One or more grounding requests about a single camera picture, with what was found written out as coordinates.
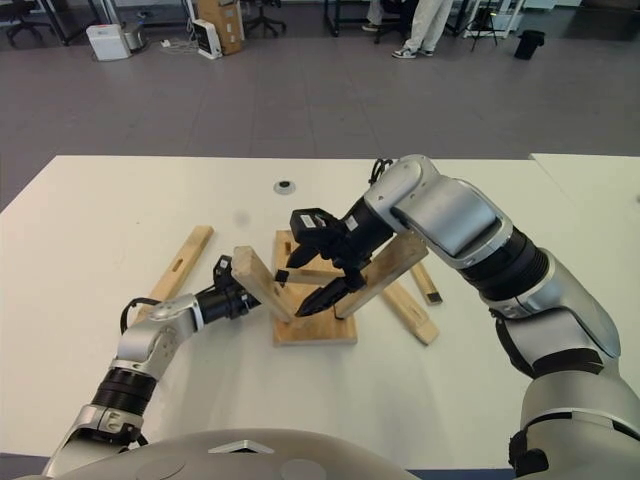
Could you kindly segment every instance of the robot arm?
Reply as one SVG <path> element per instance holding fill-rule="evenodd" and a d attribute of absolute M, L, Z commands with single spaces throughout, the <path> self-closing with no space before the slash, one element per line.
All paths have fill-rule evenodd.
<path fill-rule="evenodd" d="M 303 302 L 301 316 L 360 288 L 359 269 L 373 251 L 407 229 L 479 291 L 511 363 L 534 379 L 522 430 L 510 446 L 518 476 L 546 472 L 545 478 L 555 478 L 559 469 L 578 471 L 580 462 L 598 455 L 616 459 L 620 470 L 638 458 L 640 401 L 618 374 L 613 321 L 551 253 L 536 247 L 475 187 L 411 155 L 386 171 L 343 219 L 319 209 L 296 210 L 291 226 L 301 246 L 290 266 L 320 254 L 345 270 L 343 279 Z M 324 241 L 326 230 L 333 232 L 331 241 Z M 597 470 L 602 462 L 595 463 Z"/>
<path fill-rule="evenodd" d="M 58 477 L 128 450 L 141 441 L 143 414 L 157 382 L 182 343 L 220 318 L 245 315 L 259 302 L 231 277 L 231 258 L 214 268 L 214 286 L 156 305 L 127 328 L 90 404 L 84 405 L 47 463 Z"/>

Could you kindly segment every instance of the cardboard box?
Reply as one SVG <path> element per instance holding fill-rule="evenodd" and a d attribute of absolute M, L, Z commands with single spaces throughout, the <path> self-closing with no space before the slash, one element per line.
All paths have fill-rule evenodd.
<path fill-rule="evenodd" d="M 216 27 L 223 54 L 242 50 L 244 31 L 237 0 L 226 5 L 220 5 L 219 0 L 198 0 L 198 17 Z"/>

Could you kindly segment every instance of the round hole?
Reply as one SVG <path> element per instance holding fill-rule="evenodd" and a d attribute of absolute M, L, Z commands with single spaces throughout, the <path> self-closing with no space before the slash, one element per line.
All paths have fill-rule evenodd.
<path fill-rule="evenodd" d="M 290 195 L 296 191 L 296 184 L 291 180 L 280 180 L 273 186 L 273 191 L 280 195 Z"/>

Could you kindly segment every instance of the wooden stick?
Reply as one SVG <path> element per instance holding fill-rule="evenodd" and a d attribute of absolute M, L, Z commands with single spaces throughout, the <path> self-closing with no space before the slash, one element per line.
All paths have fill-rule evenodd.
<path fill-rule="evenodd" d="M 398 315 L 402 323 L 425 345 L 433 342 L 440 331 L 429 315 L 396 281 L 382 291 L 382 298 Z"/>
<path fill-rule="evenodd" d="M 341 272 L 311 270 L 307 268 L 281 268 L 276 272 L 276 282 L 325 286 L 331 280 L 340 276 L 342 276 Z"/>
<path fill-rule="evenodd" d="M 273 275 L 253 248 L 235 248 L 231 260 L 231 275 L 280 320 L 289 323 L 295 319 L 296 309 L 288 295 L 273 281 Z"/>
<path fill-rule="evenodd" d="M 420 288 L 420 292 L 427 302 L 427 305 L 437 305 L 442 303 L 442 296 L 440 295 L 440 292 L 438 292 L 433 280 L 431 280 L 429 272 L 427 272 L 427 269 L 424 267 L 422 262 L 416 263 L 411 267 L 411 274 L 418 284 L 418 288 Z"/>
<path fill-rule="evenodd" d="M 427 247 L 410 231 L 401 233 L 362 270 L 367 286 L 335 305 L 336 317 L 346 318 L 375 297 L 428 253 Z"/>
<path fill-rule="evenodd" d="M 207 242 L 209 242 L 211 235 L 213 235 L 213 228 L 209 225 L 198 225 L 193 228 L 191 234 L 182 244 L 178 253 L 176 253 L 176 256 L 171 260 L 167 270 L 162 277 L 160 277 L 160 280 L 158 280 L 156 286 L 153 287 L 153 290 L 151 290 L 149 298 L 164 302 L 177 295 L 187 275 L 189 275 L 198 258 L 200 258 L 200 254 L 207 245 Z M 151 308 L 149 305 L 140 307 L 138 316 L 133 323 L 138 323 L 143 320 Z"/>

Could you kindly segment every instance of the office chair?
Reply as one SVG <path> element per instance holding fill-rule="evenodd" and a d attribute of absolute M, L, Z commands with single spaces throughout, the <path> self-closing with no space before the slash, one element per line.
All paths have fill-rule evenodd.
<path fill-rule="evenodd" d="M 380 43 L 380 38 L 389 32 L 398 32 L 402 35 L 403 40 L 407 34 L 411 31 L 411 22 L 413 21 L 413 14 L 418 6 L 418 0 L 382 0 L 382 9 L 386 13 L 393 15 L 399 15 L 397 22 L 384 23 L 380 25 L 376 36 L 373 39 L 373 43 Z"/>
<path fill-rule="evenodd" d="M 267 29 L 269 29 L 271 33 L 273 33 L 274 37 L 278 36 L 278 31 L 275 28 L 273 28 L 274 25 L 280 25 L 280 28 L 282 29 L 282 33 L 285 33 L 287 31 L 286 23 L 280 20 L 274 20 L 273 18 L 269 18 L 264 14 L 265 4 L 275 5 L 276 7 L 281 8 L 282 2 L 280 0 L 256 0 L 255 4 L 258 7 L 259 14 L 256 18 L 252 18 L 250 20 L 247 20 L 246 22 L 243 22 L 245 34 L 249 34 L 249 32 L 258 28 L 260 25 L 262 25 L 262 29 L 263 29 L 262 32 L 264 36 L 267 35 Z"/>
<path fill-rule="evenodd" d="M 11 0 L 11 3 L 0 5 L 0 19 L 9 22 L 17 20 L 19 22 L 7 29 L 7 38 L 12 47 L 16 46 L 13 37 L 21 30 L 29 30 L 31 34 L 40 41 L 42 41 L 42 35 L 35 27 L 48 27 L 51 34 L 53 34 L 53 27 L 51 27 L 50 24 L 44 22 L 29 22 L 24 19 L 24 17 L 31 13 L 31 10 L 35 10 L 36 8 L 38 8 L 36 2 L 25 0 Z"/>

